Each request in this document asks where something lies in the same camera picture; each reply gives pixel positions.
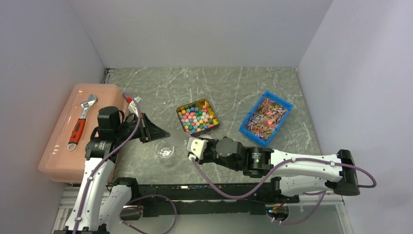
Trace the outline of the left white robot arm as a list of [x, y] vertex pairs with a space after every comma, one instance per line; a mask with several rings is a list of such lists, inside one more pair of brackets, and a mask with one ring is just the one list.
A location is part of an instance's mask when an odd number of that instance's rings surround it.
[[109, 197], [104, 192], [119, 150], [131, 139], [142, 143], [164, 139], [170, 134], [153, 124], [144, 113], [127, 117], [115, 106], [104, 107], [97, 115], [98, 126], [85, 148], [85, 169], [70, 216], [56, 234], [108, 234], [124, 205], [140, 198], [135, 178], [115, 180]]

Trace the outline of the tin of star candies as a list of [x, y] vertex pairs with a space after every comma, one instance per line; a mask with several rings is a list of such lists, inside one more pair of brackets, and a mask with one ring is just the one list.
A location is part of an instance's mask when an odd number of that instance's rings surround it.
[[218, 118], [206, 98], [177, 107], [176, 114], [182, 129], [193, 137], [219, 128]]

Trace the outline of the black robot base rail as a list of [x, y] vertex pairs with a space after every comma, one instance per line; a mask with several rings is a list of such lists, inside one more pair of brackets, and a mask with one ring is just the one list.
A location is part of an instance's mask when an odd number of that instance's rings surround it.
[[265, 215], [272, 207], [286, 208], [299, 203], [299, 196], [281, 194], [280, 178], [265, 182], [252, 195], [234, 200], [217, 193], [209, 184], [138, 184], [136, 178], [120, 177], [106, 186], [112, 192], [116, 185], [131, 187], [131, 211], [123, 211], [127, 220], [161, 215], [208, 215], [247, 213]]

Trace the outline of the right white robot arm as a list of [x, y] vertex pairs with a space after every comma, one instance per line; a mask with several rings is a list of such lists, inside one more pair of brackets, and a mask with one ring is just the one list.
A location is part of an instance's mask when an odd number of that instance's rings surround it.
[[268, 189], [269, 198], [281, 202], [286, 197], [316, 191], [337, 195], [360, 194], [354, 159], [349, 150], [324, 156], [300, 155], [271, 148], [243, 146], [228, 137], [204, 139], [198, 164], [214, 163], [251, 178], [279, 177]]

